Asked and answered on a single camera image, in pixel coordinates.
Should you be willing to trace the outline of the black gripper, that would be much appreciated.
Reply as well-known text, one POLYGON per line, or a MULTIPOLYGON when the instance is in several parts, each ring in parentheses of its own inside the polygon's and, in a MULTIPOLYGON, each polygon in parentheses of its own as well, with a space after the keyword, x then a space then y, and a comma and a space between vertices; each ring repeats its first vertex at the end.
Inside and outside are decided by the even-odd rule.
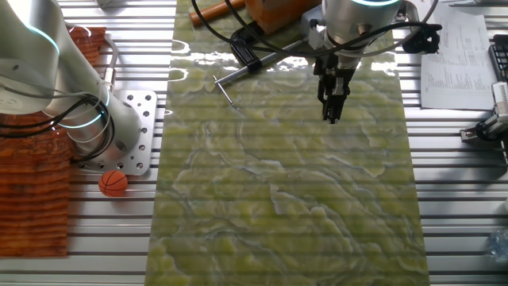
POLYGON ((349 83, 352 80, 359 60, 331 54, 320 56, 314 64, 314 75, 319 77, 317 99, 322 104, 321 117, 335 124, 341 119, 346 98, 350 95, 349 83), (333 96, 333 108, 328 105, 326 96, 333 96))

